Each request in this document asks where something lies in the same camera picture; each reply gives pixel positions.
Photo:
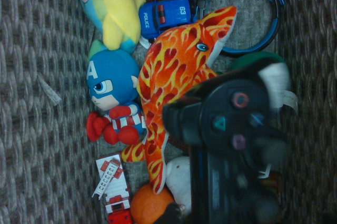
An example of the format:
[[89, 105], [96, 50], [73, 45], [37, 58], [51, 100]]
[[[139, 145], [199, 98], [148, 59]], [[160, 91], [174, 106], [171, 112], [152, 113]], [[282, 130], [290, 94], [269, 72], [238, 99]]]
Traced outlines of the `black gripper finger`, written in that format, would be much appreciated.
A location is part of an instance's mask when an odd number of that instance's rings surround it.
[[182, 224], [183, 222], [182, 211], [175, 202], [168, 204], [164, 213], [155, 220], [155, 224]]

